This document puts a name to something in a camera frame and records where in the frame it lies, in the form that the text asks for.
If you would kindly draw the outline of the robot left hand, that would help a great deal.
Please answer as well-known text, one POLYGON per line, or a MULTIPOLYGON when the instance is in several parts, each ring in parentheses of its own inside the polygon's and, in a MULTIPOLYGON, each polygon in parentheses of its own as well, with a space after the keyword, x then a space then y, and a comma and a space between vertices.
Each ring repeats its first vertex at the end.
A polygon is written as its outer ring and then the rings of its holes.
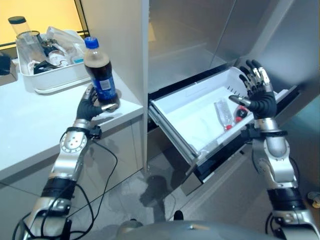
POLYGON ((91 121, 94 117, 104 113, 112 113, 120 107, 118 94, 107 100, 99 100, 98 94, 92 83, 88 85, 78 104, 76 119, 91 121))

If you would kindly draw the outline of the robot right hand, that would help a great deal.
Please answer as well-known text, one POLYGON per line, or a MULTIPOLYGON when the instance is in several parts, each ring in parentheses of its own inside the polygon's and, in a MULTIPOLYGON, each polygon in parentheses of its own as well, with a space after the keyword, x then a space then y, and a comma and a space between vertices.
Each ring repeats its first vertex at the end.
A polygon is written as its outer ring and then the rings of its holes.
POLYGON ((230 95, 229 100, 247 108, 256 120, 275 117, 277 102, 266 69, 255 59, 247 59, 245 63, 247 67, 240 67, 243 75, 239 78, 247 89, 247 96, 230 95))

